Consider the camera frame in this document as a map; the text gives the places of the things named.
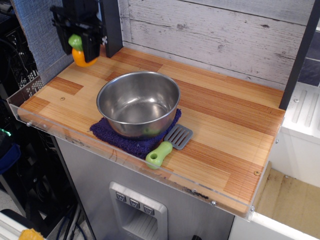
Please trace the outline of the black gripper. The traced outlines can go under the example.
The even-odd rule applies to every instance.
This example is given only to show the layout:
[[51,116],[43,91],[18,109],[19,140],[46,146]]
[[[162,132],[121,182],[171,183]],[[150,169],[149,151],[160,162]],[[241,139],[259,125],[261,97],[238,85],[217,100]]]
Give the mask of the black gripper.
[[100,55],[101,45],[108,44],[106,29],[97,17],[97,0],[63,0],[62,6],[52,5],[52,24],[55,26],[63,51],[70,55],[69,37],[81,35],[84,60],[89,63]]

